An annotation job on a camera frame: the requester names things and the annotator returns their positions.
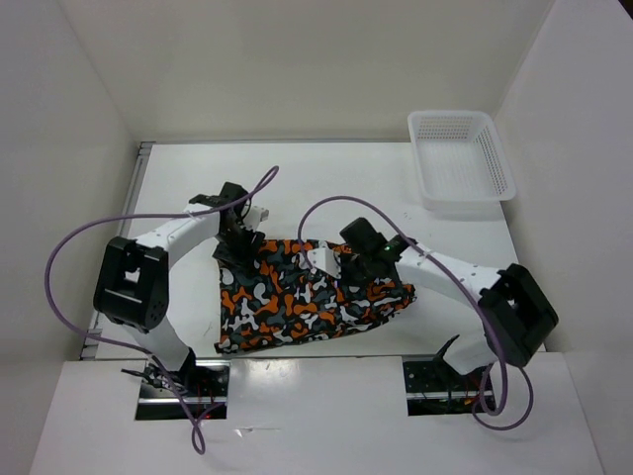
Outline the orange camouflage shorts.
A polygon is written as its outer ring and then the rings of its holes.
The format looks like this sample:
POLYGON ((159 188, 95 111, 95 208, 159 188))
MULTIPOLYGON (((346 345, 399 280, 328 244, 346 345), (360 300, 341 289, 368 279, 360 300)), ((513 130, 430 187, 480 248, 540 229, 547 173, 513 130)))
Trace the orange camouflage shorts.
POLYGON ((323 341, 378 328, 415 300, 410 284, 377 278, 361 286, 310 270, 294 239, 267 239, 249 268, 220 271, 218 354, 323 341))

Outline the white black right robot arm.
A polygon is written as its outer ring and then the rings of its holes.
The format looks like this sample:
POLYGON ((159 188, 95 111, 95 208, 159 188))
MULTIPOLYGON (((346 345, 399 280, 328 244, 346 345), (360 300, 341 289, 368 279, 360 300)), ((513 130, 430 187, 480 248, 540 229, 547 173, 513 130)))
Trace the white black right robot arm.
POLYGON ((471 306, 479 315, 479 331, 454 336, 439 351, 433 374, 445 389, 459 387, 470 372, 499 360, 526 366, 559 323, 548 298, 520 264, 495 269, 423 250, 412 238, 386 239, 364 218, 340 235, 353 254, 341 260, 344 278, 390 278, 471 306))

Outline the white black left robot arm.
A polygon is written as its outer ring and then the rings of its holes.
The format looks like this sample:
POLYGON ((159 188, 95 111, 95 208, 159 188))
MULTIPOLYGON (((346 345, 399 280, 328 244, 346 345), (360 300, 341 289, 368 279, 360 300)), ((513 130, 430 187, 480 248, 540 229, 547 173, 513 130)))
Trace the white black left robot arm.
POLYGON ((218 195, 191 198, 183 214, 135 238, 113 237, 93 297, 96 311, 125 327, 138 346, 159 359, 155 365, 165 368, 163 385, 178 396, 193 391, 203 376, 194 350, 167 317, 170 270, 212 238, 218 242, 216 258, 251 269, 264 239, 258 227, 269 211, 252 205, 243 187, 227 182, 218 195))

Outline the white plastic basket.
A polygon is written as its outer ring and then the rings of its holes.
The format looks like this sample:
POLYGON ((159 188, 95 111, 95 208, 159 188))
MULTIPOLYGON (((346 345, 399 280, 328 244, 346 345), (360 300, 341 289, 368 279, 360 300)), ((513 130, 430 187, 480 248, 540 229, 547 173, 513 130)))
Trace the white plastic basket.
POLYGON ((470 212, 516 196, 509 163, 488 114, 415 111, 408 115, 407 126, 425 208, 470 212))

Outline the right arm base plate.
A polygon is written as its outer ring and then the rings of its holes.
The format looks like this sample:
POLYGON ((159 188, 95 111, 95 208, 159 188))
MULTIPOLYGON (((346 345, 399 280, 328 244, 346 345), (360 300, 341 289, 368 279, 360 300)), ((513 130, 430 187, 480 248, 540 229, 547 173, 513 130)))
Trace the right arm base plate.
POLYGON ((497 406, 492 382, 482 385, 484 367, 460 375, 443 362, 421 356, 404 358, 403 373, 410 417, 470 414, 481 394, 490 409, 497 406))

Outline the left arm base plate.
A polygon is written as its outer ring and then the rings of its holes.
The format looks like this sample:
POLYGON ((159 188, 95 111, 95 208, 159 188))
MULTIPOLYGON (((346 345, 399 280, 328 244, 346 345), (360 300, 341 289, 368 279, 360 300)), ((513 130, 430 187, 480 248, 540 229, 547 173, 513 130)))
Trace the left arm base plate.
MULTIPOLYGON (((226 418, 229 370, 227 360, 199 360, 195 384, 185 384, 178 376, 172 376, 178 394, 195 419, 226 418)), ((167 379, 153 363, 146 363, 142 370, 122 369, 122 372, 140 379, 137 421, 187 419, 167 379)))

